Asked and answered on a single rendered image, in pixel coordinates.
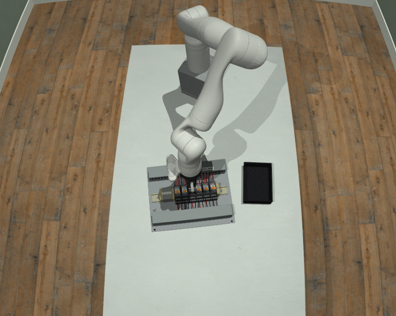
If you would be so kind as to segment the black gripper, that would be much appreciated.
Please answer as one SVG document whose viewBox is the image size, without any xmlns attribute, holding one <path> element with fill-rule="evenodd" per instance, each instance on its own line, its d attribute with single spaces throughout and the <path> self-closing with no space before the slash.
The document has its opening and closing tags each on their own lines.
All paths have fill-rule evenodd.
<svg viewBox="0 0 396 316">
<path fill-rule="evenodd" d="M 196 180 L 200 176 L 201 171 L 194 177 L 186 177 L 186 176 L 180 174 L 182 176 L 182 178 L 184 178 L 186 180 L 186 182 L 187 182 L 187 186 L 188 186 L 188 189 L 189 189 L 189 194 L 196 194 L 196 191 L 197 191 L 197 189 L 196 189 L 196 185 L 197 185 Z"/>
</svg>

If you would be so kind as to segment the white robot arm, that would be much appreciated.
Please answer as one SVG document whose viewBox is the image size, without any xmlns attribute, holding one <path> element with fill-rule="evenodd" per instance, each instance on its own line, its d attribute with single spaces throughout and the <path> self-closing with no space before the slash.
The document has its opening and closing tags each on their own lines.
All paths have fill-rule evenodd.
<svg viewBox="0 0 396 316">
<path fill-rule="evenodd" d="M 201 5 L 180 12 L 176 21 L 185 34 L 189 70 L 201 74 L 210 69 L 192 110 L 171 134 L 178 160 L 172 154 L 166 157 L 170 182 L 175 182 L 179 174 L 194 177 L 201 171 L 206 142 L 192 128 L 208 131 L 218 117 L 223 106 L 223 75 L 227 66 L 231 63 L 256 69 L 268 55 L 261 37 L 209 16 Z M 211 64 L 209 47 L 216 50 Z"/>
</svg>

